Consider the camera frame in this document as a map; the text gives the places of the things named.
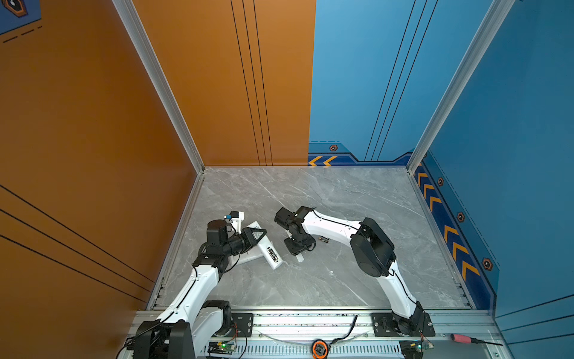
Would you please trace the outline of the white remote control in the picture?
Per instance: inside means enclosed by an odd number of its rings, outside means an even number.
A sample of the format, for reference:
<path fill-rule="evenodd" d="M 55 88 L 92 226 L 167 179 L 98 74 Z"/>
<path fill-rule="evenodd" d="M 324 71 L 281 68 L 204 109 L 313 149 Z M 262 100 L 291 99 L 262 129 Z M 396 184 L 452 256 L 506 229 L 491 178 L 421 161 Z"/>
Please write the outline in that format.
<path fill-rule="evenodd" d="M 259 259 L 265 259 L 272 270 L 278 269 L 283 264 L 282 257 L 267 235 L 261 240 L 257 247 L 263 253 L 263 257 Z"/>

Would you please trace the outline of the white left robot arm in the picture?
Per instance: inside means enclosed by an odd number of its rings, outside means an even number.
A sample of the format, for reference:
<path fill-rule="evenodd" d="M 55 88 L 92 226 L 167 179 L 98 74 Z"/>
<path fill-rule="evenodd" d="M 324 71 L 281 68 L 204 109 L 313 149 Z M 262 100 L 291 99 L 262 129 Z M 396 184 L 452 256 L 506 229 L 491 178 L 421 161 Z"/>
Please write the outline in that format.
<path fill-rule="evenodd" d="M 209 294 L 227 272 L 230 258 L 257 247 L 267 230 L 246 227 L 229 232 L 226 219 L 210 221 L 206 242 L 179 294 L 157 319 L 140 324 L 124 344 L 134 358 L 197 358 L 210 339 L 232 327 L 228 301 L 209 301 Z"/>

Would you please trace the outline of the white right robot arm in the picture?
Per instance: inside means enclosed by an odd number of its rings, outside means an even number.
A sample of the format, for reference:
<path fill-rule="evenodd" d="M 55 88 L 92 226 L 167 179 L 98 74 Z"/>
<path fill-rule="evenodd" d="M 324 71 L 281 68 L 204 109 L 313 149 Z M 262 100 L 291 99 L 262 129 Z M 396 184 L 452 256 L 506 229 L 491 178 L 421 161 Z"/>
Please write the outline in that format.
<path fill-rule="evenodd" d="M 288 233 L 284 243 L 293 256 L 313 251 L 317 239 L 338 242 L 351 249 L 358 267 L 378 281 L 390 302 L 390 316 L 376 319 L 374 325 L 380 328 L 388 325 L 398 336 L 436 335 L 430 315 L 400 273 L 395 245 L 374 219 L 350 221 L 302 206 L 295 212 L 280 208 L 274 222 Z"/>

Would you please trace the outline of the white remote with QR label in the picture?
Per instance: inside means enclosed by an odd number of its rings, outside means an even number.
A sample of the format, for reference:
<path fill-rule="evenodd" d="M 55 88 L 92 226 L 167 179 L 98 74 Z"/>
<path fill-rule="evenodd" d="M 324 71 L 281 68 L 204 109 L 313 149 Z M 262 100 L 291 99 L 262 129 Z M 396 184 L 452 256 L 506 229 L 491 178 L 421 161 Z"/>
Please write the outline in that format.
<path fill-rule="evenodd" d="M 244 254 L 238 254 L 237 256 L 234 256 L 231 259 L 231 264 L 234 265 L 237 263 L 238 265 L 241 265 L 243 263 L 248 263 L 252 260 L 257 260 L 261 257 L 263 257 L 263 253 L 258 247 L 255 247 L 249 250 L 248 252 L 245 252 Z"/>

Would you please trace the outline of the orange black tape measure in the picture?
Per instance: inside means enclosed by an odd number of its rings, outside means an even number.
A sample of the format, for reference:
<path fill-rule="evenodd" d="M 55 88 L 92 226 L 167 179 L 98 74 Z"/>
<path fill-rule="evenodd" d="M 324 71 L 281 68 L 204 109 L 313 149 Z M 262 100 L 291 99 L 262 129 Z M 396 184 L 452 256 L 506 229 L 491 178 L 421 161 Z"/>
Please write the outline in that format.
<path fill-rule="evenodd" d="M 329 352 L 329 345 L 323 340 L 316 340 L 311 347 L 313 359 L 326 359 Z"/>

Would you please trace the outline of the green circuit board left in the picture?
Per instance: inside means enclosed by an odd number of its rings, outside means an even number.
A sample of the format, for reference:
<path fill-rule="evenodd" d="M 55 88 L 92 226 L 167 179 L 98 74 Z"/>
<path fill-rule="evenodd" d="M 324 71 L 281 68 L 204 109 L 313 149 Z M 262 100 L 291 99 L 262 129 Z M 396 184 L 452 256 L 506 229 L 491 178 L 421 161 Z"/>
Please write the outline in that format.
<path fill-rule="evenodd" d="M 209 345 L 206 350 L 206 355 L 211 357 L 217 356 L 231 356 L 236 353 L 237 345 L 235 341 L 219 341 L 219 342 L 209 342 Z"/>

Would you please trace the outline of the circuit board right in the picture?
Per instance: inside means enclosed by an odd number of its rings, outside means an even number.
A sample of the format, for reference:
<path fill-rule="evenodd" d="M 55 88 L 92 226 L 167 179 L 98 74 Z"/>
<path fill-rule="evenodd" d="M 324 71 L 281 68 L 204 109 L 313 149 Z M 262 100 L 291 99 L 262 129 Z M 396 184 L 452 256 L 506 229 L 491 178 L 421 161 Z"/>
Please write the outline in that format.
<path fill-rule="evenodd" d="M 405 359 L 423 359 L 424 353 L 434 349 L 434 344 L 429 341 L 400 341 L 401 353 Z"/>

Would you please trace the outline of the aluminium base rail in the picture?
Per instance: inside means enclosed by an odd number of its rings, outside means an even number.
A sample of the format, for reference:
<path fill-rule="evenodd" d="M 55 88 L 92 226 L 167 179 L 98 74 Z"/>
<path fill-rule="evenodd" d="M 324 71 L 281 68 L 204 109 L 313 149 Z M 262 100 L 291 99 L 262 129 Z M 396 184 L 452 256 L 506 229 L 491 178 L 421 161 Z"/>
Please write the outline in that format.
<path fill-rule="evenodd" d="M 232 317 L 238 322 L 224 337 L 209 342 L 235 341 L 236 353 L 215 358 L 312 358 L 314 341 L 329 345 L 328 358 L 404 358 L 399 342 L 424 340 L 434 349 L 423 358 L 512 358 L 493 318 L 487 311 L 439 309 L 429 310 L 436 335 L 433 337 L 398 336 L 388 325 L 374 325 L 385 320 L 389 311 L 357 308 L 311 308 L 278 310 L 241 308 Z M 461 334 L 502 346 L 463 344 L 451 340 Z M 209 358 L 206 350 L 198 358 Z"/>

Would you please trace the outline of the pink handled screwdriver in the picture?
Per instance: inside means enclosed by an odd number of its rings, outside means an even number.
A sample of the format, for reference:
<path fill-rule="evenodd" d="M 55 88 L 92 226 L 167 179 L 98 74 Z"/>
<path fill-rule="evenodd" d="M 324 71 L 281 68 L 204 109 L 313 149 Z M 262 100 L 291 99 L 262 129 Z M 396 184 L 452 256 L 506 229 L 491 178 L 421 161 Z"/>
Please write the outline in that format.
<path fill-rule="evenodd" d="M 500 343 L 493 343 L 487 342 L 485 340 L 480 340 L 474 337 L 468 337 L 461 334 L 450 334 L 450 338 L 452 341 L 456 343 L 463 343 L 463 344 L 487 344 L 487 345 L 494 345 L 494 346 L 502 346 Z"/>

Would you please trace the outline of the aluminium corner post left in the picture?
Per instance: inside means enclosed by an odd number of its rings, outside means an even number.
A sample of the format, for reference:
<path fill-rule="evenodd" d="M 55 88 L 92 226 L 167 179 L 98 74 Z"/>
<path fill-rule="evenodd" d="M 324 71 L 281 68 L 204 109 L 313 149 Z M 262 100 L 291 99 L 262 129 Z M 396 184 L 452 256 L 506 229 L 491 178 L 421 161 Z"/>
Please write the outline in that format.
<path fill-rule="evenodd" d="M 151 40 L 145 30 L 144 24 L 137 12 L 133 1 L 128 0 L 113 0 L 116 12 L 118 13 L 125 30 L 134 45 L 136 52 L 148 74 L 152 85 L 157 92 L 164 110 L 169 116 L 170 122 L 188 155 L 194 170 L 203 175 L 205 165 L 201 159 L 199 150 L 191 135 L 188 124 L 182 114 L 176 97 L 170 87 L 164 70 L 161 67 L 157 54 L 152 46 Z"/>

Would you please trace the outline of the aluminium corner post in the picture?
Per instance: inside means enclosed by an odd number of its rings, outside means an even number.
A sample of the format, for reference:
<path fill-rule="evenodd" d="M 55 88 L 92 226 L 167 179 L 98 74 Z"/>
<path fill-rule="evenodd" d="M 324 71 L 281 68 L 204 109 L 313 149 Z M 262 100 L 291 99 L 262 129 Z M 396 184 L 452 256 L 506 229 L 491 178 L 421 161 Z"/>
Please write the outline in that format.
<path fill-rule="evenodd" d="M 425 154 L 430 149 L 434 139 L 454 108 L 454 105 L 463 93 L 464 88 L 466 88 L 466 85 L 490 47 L 494 37 L 496 37 L 496 34 L 514 6 L 514 3 L 514 0 L 492 1 L 484 19 L 481 21 L 478 30 L 464 53 L 451 82 L 449 82 L 445 93 L 439 101 L 433 115 L 430 117 L 428 125 L 415 147 L 413 155 L 406 166 L 409 174 L 414 174 L 422 163 Z"/>
<path fill-rule="evenodd" d="M 164 70 L 161 67 L 157 54 L 152 46 L 151 40 L 145 30 L 144 24 L 137 12 L 133 1 L 128 0 L 113 0 L 116 12 L 118 13 L 125 30 L 134 45 L 136 52 L 148 74 L 152 85 L 157 92 L 164 110 L 169 116 L 170 122 L 188 155 L 194 170 L 203 175 L 205 165 L 201 159 L 199 150 L 191 135 L 188 124 L 182 114 L 176 97 L 170 87 Z"/>

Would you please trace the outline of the aluminium corner post right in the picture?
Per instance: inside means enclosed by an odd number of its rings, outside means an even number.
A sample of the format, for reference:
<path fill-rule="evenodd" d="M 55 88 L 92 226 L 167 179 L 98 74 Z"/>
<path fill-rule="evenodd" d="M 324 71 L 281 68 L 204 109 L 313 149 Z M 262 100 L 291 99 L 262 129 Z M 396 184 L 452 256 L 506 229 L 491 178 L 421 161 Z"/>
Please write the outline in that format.
<path fill-rule="evenodd" d="M 434 139 L 454 108 L 454 105 L 463 93 L 464 88 L 466 88 L 466 85 L 490 47 L 494 37 L 496 37 L 496 34 L 514 6 L 514 3 L 514 0 L 492 1 L 484 19 L 481 21 L 478 30 L 464 53 L 451 82 L 449 82 L 445 93 L 439 101 L 433 115 L 430 117 L 428 125 L 415 147 L 413 155 L 406 166 L 409 174 L 414 174 L 422 163 L 425 154 L 430 149 Z"/>

